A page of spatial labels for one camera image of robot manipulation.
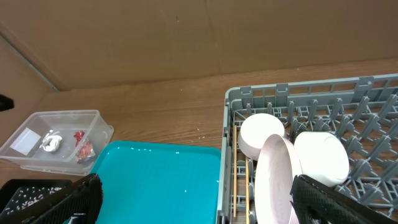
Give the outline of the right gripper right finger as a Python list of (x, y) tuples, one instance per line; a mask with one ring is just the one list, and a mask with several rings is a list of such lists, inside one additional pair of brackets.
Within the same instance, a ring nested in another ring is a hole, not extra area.
[(307, 175), (294, 177), (290, 195), (300, 224), (397, 224)]

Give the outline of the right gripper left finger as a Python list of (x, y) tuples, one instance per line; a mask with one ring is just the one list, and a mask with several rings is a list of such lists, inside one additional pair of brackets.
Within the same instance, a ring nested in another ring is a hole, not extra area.
[(1, 223), (96, 223), (102, 204), (100, 177), (89, 174), (1, 219)]

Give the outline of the red snack wrapper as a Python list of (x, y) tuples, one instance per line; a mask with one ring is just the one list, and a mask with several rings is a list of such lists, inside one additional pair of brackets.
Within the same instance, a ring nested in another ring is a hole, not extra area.
[[(85, 136), (84, 131), (77, 131), (74, 134), (74, 138), (76, 139), (76, 146), (78, 146)], [(93, 144), (91, 143), (89, 138), (85, 138), (84, 141), (82, 142), (79, 150), (77, 150), (77, 153), (75, 154), (75, 160), (78, 164), (82, 164), (84, 162), (89, 161), (93, 157), (95, 157), (95, 151)]]

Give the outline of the pale green bowl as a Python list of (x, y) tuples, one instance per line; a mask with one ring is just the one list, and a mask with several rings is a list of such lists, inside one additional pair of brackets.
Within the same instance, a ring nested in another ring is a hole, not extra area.
[(341, 141), (328, 132), (300, 133), (294, 142), (302, 174), (333, 187), (349, 174), (349, 159)]

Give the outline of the large white plate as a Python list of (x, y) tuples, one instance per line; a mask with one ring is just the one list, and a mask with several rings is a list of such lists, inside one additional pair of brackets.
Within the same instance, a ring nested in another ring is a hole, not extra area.
[(294, 145), (273, 134), (265, 141), (257, 162), (254, 201), (258, 224), (293, 224), (299, 220), (290, 191), (302, 173)]

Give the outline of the wooden chopstick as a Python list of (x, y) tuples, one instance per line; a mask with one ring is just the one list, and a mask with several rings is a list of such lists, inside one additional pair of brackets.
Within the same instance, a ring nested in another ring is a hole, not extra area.
[(246, 180), (245, 180), (245, 186), (246, 186), (246, 224), (250, 224), (250, 219), (249, 219), (249, 214), (250, 214), (250, 198), (249, 198), (249, 169), (248, 169), (248, 158), (245, 158), (245, 172), (246, 172)]
[(237, 126), (233, 127), (233, 149), (234, 149), (234, 160), (233, 160), (233, 217), (236, 218), (237, 211)]

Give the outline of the pink white bowl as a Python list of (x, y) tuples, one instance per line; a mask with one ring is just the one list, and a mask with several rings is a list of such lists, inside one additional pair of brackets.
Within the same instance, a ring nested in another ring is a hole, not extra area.
[(265, 141), (273, 134), (285, 135), (283, 123), (270, 114), (253, 114), (241, 125), (238, 146), (246, 157), (257, 161)]

